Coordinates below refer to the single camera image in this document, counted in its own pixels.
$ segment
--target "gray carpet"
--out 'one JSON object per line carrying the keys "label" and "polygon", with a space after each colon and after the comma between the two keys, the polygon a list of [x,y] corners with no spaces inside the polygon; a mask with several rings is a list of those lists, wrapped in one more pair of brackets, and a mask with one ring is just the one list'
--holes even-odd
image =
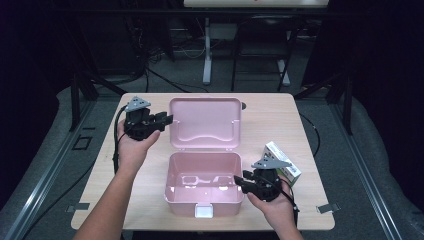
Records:
{"label": "gray carpet", "polygon": [[[228,43],[222,42],[215,48],[213,55],[212,84],[203,86],[203,56],[192,59],[184,54],[177,54],[177,61],[171,62],[166,57],[150,67],[172,81],[206,88],[209,92],[229,92],[231,60],[228,58]],[[283,92],[296,94],[300,91],[301,79],[307,63],[308,54],[313,44],[299,41],[289,68],[292,80],[290,87]],[[161,79],[150,76],[149,92],[178,92],[175,88]],[[137,81],[120,85],[129,92],[143,92],[145,77]],[[278,82],[240,82],[237,92],[275,92]],[[108,89],[97,86],[101,96],[94,104],[87,119],[82,123],[77,135],[91,138],[86,150],[69,150],[64,156],[64,164],[60,169],[47,197],[38,209],[35,219],[54,203],[58,197],[71,186],[90,166],[97,153],[106,130],[117,107],[119,97]],[[189,91],[202,92],[198,88],[183,87]],[[51,131],[39,153],[34,158],[27,174],[16,189],[9,202],[0,213],[0,238],[4,239],[19,213],[28,200],[32,190],[45,169],[54,161],[62,143],[66,141],[67,130],[70,127],[70,93],[69,89],[58,95],[60,110]],[[319,96],[313,99],[297,101],[299,112],[306,116],[316,126],[320,136],[320,147],[316,155],[321,179],[330,203],[338,203],[340,211],[334,213],[336,226],[330,231],[303,231],[305,239],[386,239],[368,194],[359,180],[357,167],[352,151],[345,140],[343,129],[337,121],[338,117],[332,108]],[[302,118],[305,132],[314,152],[318,146],[317,134],[311,124]],[[352,112],[353,138],[366,160],[367,166],[381,191],[382,197],[393,216],[394,222],[403,239],[424,239],[424,218],[422,213],[402,195],[396,181],[388,172],[388,160],[384,145],[369,120],[366,111],[360,103],[354,101]],[[84,189],[88,174],[63,196],[40,221],[34,226],[26,239],[70,239],[75,233],[70,227],[72,213],[65,212],[68,206],[75,205]],[[125,232],[130,239],[132,232]],[[176,235],[165,236],[164,239],[177,239]]]}

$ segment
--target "white desk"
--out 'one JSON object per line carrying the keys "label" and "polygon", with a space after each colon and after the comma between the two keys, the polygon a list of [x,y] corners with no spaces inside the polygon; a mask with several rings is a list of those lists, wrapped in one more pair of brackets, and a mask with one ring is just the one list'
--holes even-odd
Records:
{"label": "white desk", "polygon": [[[329,0],[184,0],[184,6],[190,8],[326,8]],[[211,83],[212,55],[210,50],[210,23],[205,20],[205,66],[203,68],[203,84]],[[280,71],[284,69],[284,61],[278,61]],[[289,86],[286,73],[283,85]]]}
{"label": "white desk", "polygon": [[[140,93],[125,94],[118,109],[125,106],[134,95],[152,103],[152,114],[169,111],[169,101],[174,97],[201,97],[200,94]],[[236,97],[246,103],[242,112],[241,143],[234,149],[242,159],[244,170],[262,156],[264,146],[274,141],[302,171],[293,191],[299,206],[300,230],[330,230],[334,227],[332,214],[320,214],[316,206],[328,203],[303,129],[293,97],[289,94],[208,94],[211,97]],[[80,203],[89,203],[88,210],[77,210],[72,227],[78,229],[99,201],[113,178],[114,152],[113,124],[100,149],[96,163],[81,196]],[[124,229],[159,231],[264,231],[272,230],[263,214],[247,198],[236,216],[216,218],[180,217],[174,215],[164,199],[169,157],[177,149],[170,144],[168,127],[149,150],[131,194]]]}

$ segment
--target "forearm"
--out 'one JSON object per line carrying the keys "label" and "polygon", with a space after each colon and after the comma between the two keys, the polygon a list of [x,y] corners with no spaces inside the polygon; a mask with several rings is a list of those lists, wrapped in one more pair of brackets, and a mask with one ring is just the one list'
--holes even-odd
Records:
{"label": "forearm", "polygon": [[275,231],[280,240],[302,240],[303,237],[297,228],[285,228]]}
{"label": "forearm", "polygon": [[133,182],[118,171],[74,239],[119,239]]}
{"label": "forearm", "polygon": [[301,240],[303,239],[296,225],[291,222],[279,223],[278,226],[272,226],[280,240]]}

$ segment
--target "finger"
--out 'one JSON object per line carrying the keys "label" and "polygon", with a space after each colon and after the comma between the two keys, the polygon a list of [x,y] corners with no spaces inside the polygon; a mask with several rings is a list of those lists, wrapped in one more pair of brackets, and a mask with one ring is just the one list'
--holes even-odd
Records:
{"label": "finger", "polygon": [[125,130],[124,130],[124,122],[125,122],[125,120],[121,120],[119,123],[118,123],[118,131],[117,131],[117,134],[118,134],[118,137],[120,137],[120,136],[122,136],[124,133],[125,133]]}
{"label": "finger", "polygon": [[264,204],[264,202],[262,200],[260,200],[258,197],[256,197],[255,194],[248,192],[247,193],[247,198],[249,199],[249,201],[253,204],[253,206],[262,209],[262,206]]}
{"label": "finger", "polygon": [[155,142],[159,139],[160,131],[155,130],[150,136],[146,139],[144,139],[141,143],[146,147],[146,149],[149,149]]}
{"label": "finger", "polygon": [[283,175],[278,175],[280,177],[281,181],[281,186],[283,187],[283,191],[287,194],[291,194],[290,193],[290,181]]}

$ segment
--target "small cardboard box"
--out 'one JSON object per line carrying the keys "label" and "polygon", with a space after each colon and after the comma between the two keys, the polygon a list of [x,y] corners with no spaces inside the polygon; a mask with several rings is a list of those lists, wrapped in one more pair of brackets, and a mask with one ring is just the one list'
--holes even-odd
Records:
{"label": "small cardboard box", "polygon": [[238,214],[244,194],[234,182],[242,175],[241,102],[236,98],[174,98],[170,102],[171,155],[165,200],[180,216],[211,218]]}
{"label": "small cardboard box", "polygon": [[278,173],[284,175],[290,181],[291,186],[296,183],[297,179],[299,179],[300,175],[302,174],[299,168],[297,168],[296,165],[294,165],[294,163],[292,163],[292,161],[290,161],[290,159],[286,156],[286,154],[284,154],[284,152],[281,151],[281,149],[272,141],[265,145],[263,157],[265,156],[292,164],[290,167],[278,169]]}

